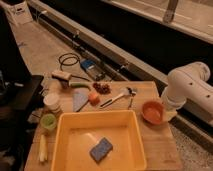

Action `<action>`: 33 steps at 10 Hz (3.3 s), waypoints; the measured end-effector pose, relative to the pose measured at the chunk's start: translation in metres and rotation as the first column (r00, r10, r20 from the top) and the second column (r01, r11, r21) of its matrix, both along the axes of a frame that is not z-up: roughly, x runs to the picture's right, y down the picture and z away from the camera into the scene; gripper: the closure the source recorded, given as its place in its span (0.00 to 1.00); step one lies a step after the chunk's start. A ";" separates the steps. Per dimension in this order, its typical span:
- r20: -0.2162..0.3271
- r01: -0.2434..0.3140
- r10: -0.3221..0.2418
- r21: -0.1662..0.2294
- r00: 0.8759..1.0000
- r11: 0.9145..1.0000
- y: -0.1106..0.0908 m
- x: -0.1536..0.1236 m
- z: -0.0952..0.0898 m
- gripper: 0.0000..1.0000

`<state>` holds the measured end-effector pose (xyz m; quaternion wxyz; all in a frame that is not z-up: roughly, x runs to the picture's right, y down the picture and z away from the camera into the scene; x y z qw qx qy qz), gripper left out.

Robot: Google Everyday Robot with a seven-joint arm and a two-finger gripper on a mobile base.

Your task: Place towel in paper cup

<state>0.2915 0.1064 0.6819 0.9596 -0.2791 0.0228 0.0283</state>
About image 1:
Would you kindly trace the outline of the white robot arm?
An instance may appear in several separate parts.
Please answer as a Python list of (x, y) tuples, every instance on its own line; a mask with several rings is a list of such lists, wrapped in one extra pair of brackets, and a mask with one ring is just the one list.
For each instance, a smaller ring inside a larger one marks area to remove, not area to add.
[(201, 117), (205, 113), (210, 116), (205, 122), (213, 127), (213, 86), (207, 83), (210, 75), (209, 67), (203, 62), (171, 70), (167, 75), (167, 86), (161, 94), (165, 109), (181, 109), (190, 100), (201, 108)]

